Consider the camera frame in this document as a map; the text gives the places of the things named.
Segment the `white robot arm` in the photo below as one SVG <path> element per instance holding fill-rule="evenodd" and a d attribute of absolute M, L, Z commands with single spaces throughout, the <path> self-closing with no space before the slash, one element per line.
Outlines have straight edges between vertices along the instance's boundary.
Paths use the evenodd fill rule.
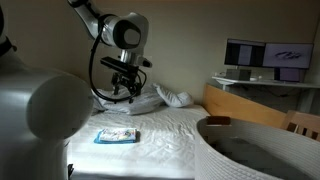
<path fill-rule="evenodd" d="M 129 103 L 141 92 L 138 71 L 152 65 L 144 56 L 148 20 L 101 14 L 91 0 L 67 0 L 85 24 L 96 45 L 121 50 L 121 58 L 102 59 L 114 69 L 115 88 L 124 86 Z M 57 70 L 32 68 L 16 54 L 0 30 L 0 168 L 1 180 L 68 180 L 68 139 L 88 121 L 99 93 L 92 82 Z"/>

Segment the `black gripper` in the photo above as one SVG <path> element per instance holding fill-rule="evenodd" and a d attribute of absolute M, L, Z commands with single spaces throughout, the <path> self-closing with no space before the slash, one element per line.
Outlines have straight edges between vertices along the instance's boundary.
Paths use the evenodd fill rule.
<path fill-rule="evenodd" d="M 121 86 L 124 86 L 129 93 L 130 96 L 129 103 L 133 103 L 134 95 L 139 95 L 141 92 L 141 83 L 136 81 L 136 75 L 125 75 L 120 72 L 115 72 L 112 76 L 111 83 L 114 89 L 114 95 L 119 94 L 119 89 Z"/>

